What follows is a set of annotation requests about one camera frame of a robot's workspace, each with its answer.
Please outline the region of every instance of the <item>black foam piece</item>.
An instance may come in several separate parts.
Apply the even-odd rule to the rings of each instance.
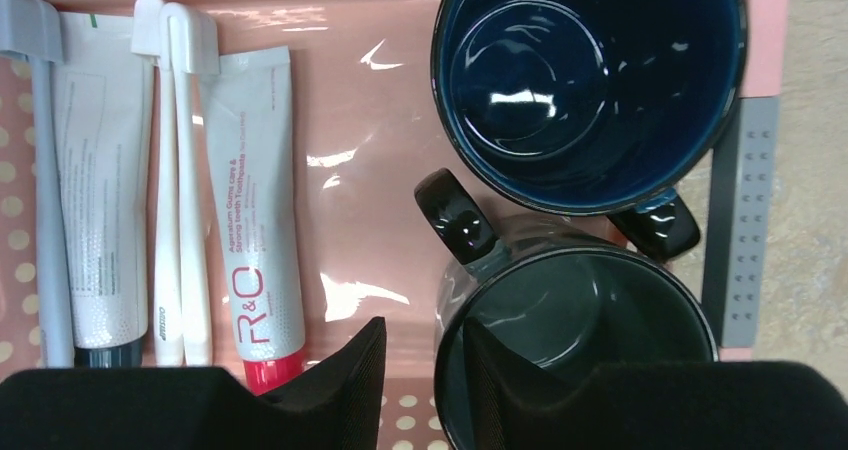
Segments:
[[[607,365],[575,389],[463,331],[478,449],[848,449],[848,404],[800,364]]]
[[[255,397],[222,368],[28,370],[0,384],[0,448],[373,450],[386,325]]]

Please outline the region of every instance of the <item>toothbrush handle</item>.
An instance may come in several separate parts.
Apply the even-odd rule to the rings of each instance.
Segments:
[[[212,364],[212,320],[206,247],[200,206],[200,181],[191,118],[191,76],[174,72],[180,181],[180,286],[183,297],[186,364]]]
[[[50,63],[32,60],[35,116],[35,252],[39,325],[45,367],[74,365],[74,334],[65,224],[53,128]]]
[[[183,363],[180,295],[179,193],[174,74],[159,72],[159,190],[153,267],[153,325],[156,365]]]

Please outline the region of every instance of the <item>toothpaste cap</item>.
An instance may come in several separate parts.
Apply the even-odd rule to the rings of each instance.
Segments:
[[[254,395],[262,395],[288,383],[303,373],[303,349],[288,357],[267,362],[244,361],[247,388]]]
[[[74,364],[90,368],[131,368],[141,366],[142,339],[108,348],[75,348]]]

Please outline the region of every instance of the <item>mug rim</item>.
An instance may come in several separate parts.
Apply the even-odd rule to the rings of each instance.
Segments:
[[[671,273],[664,266],[658,264],[657,262],[639,255],[637,253],[631,252],[625,248],[618,247],[611,243],[607,243],[604,240],[598,239],[599,241],[595,244],[575,244],[568,245],[564,247],[559,247],[555,249],[551,249],[548,251],[532,253],[530,255],[525,256],[519,260],[511,262],[510,265],[505,266],[504,268],[498,270],[494,274],[490,275],[483,282],[480,282],[477,288],[474,290],[473,294],[468,297],[468,300],[464,305],[457,311],[457,313],[453,316],[450,322],[448,322],[447,326],[442,332],[441,339],[439,339],[436,354],[435,354],[435,366],[433,371],[433,398],[436,403],[436,414],[439,417],[439,421],[442,424],[442,428],[445,431],[445,436],[448,438],[448,443],[450,443],[451,448],[460,449],[461,447],[458,445],[457,441],[454,437],[453,425],[450,420],[445,418],[446,410],[444,405],[444,399],[438,398],[439,395],[443,395],[446,389],[446,360],[447,353],[451,346],[443,345],[446,340],[454,341],[456,339],[457,333],[461,327],[461,322],[465,321],[468,316],[468,312],[474,306],[474,304],[482,298],[494,285],[496,285],[501,279],[511,274],[512,272],[518,270],[519,268],[523,268],[532,263],[538,262],[540,260],[544,260],[547,258],[553,258],[562,255],[594,255],[594,256],[607,256],[613,258],[619,258],[625,261],[630,261],[631,263],[635,263],[637,265],[641,264],[646,270],[653,270],[657,273],[657,275],[667,281],[667,283],[671,284],[672,287],[677,289],[677,293],[679,293],[683,299],[689,304],[689,307],[694,312],[695,320],[697,320],[700,324],[703,335],[706,337],[706,344],[709,355],[709,362],[718,362],[719,361],[719,349],[718,344],[715,339],[715,335],[713,334],[712,327],[707,320],[706,315],[701,308],[701,303],[695,298],[695,295],[691,290],[677,278],[673,273]]]
[[[704,156],[706,156],[706,154],[716,145],[716,143],[718,143],[719,139],[725,134],[727,128],[730,126],[730,123],[735,119],[735,116],[739,112],[742,99],[740,93],[742,91],[742,83],[745,77],[745,69],[748,63],[748,45],[750,40],[748,10],[745,0],[735,0],[736,7],[739,12],[739,24],[737,26],[737,30],[739,32],[740,45],[736,75],[733,78],[733,85],[727,93],[727,100],[730,101],[730,105],[726,105],[726,107],[722,111],[722,114],[719,116],[714,128],[711,130],[709,137],[706,138],[701,144],[701,146],[695,151],[695,153],[690,158],[689,162],[685,163],[678,171],[674,172],[665,180],[657,184],[653,190],[645,192],[642,195],[631,197],[629,200],[623,200],[622,202],[607,203],[595,206],[569,206],[561,204],[547,204],[545,202],[536,201],[533,198],[529,198],[528,196],[523,195],[521,192],[516,192],[506,188],[505,185],[500,184],[496,179],[492,178],[487,172],[480,168],[481,166],[476,164],[473,159],[470,158],[463,150],[459,142],[459,138],[456,135],[458,132],[452,130],[453,125],[451,124],[451,116],[446,110],[446,92],[443,92],[440,89],[440,85],[438,84],[438,81],[440,80],[438,74],[439,70],[441,69],[439,49],[444,43],[446,33],[442,31],[442,28],[446,24],[448,15],[450,14],[450,8],[453,6],[453,3],[455,1],[456,0],[441,0],[439,4],[439,10],[436,13],[436,25],[433,29],[433,39],[430,44],[430,82],[432,85],[431,91],[433,93],[433,99],[436,104],[436,110],[439,114],[439,120],[441,121],[442,127],[445,133],[447,134],[448,140],[451,142],[451,146],[453,146],[454,151],[457,155],[459,155],[459,158],[462,160],[462,163],[465,164],[466,168],[470,169],[474,176],[482,180],[489,188],[495,190],[498,194],[507,198],[508,200],[517,203],[518,205],[521,205],[525,208],[545,213],[551,213],[554,215],[591,217],[624,212],[626,210],[638,207],[639,205],[642,205],[646,202],[650,202],[651,200],[658,198],[668,190],[672,189],[680,180],[682,180],[687,174],[689,174],[689,172],[691,172],[692,169],[695,168],[695,166],[698,165],[698,162],[700,162],[704,158]]]

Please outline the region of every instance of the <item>mug handle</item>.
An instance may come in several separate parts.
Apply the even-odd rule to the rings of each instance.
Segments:
[[[442,243],[472,275],[479,276],[505,251],[480,207],[450,170],[438,170],[419,183],[415,202]]]
[[[673,188],[609,219],[640,252],[659,263],[674,260],[701,241],[698,222]]]

